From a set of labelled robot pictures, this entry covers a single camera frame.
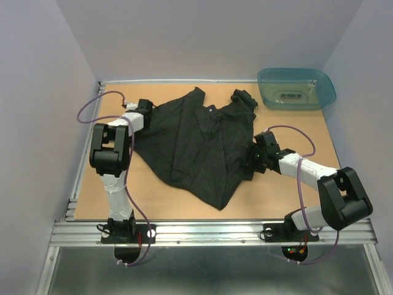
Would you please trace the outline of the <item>black striped long sleeve shirt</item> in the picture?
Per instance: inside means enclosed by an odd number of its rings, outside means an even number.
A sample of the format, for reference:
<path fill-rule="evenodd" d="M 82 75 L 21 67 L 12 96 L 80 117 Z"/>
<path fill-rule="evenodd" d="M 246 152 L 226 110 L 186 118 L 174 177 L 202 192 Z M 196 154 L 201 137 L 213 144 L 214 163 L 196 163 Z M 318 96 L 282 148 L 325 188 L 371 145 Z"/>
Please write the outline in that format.
<path fill-rule="evenodd" d="M 158 105 L 150 127 L 135 134 L 134 151 L 169 186 L 191 192 L 223 210 L 254 172 L 243 166 L 254 135 L 258 103 L 234 90 L 221 108 L 204 106 L 196 87 L 183 97 Z"/>

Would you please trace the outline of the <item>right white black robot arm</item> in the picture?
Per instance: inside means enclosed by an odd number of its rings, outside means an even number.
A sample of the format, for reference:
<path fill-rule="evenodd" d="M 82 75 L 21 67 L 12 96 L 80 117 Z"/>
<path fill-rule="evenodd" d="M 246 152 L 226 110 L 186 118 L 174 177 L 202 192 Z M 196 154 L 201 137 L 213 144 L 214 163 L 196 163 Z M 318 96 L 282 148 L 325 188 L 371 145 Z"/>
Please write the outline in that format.
<path fill-rule="evenodd" d="M 281 149 L 271 131 L 259 133 L 247 151 L 244 165 L 254 172 L 275 171 L 290 176 L 313 188 L 319 195 L 319 205 L 306 207 L 285 215 L 282 223 L 264 226 L 262 240 L 270 243 L 297 242 L 303 237 L 319 239 L 319 229 L 340 230 L 370 216 L 373 205 L 353 168 L 326 167 L 306 159 L 291 149 Z"/>

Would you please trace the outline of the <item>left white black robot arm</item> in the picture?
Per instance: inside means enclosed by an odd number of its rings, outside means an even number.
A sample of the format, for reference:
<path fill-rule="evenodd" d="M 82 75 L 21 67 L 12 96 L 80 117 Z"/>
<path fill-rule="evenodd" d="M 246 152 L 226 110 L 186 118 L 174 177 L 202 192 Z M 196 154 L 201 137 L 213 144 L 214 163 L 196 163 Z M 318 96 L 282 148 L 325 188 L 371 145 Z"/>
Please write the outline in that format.
<path fill-rule="evenodd" d="M 155 242 L 155 225 L 136 223 L 126 185 L 134 133 L 150 127 L 153 107 L 153 102 L 139 100 L 126 106 L 118 119 L 93 127 L 89 162 L 103 182 L 109 203 L 107 222 L 97 225 L 102 243 Z"/>

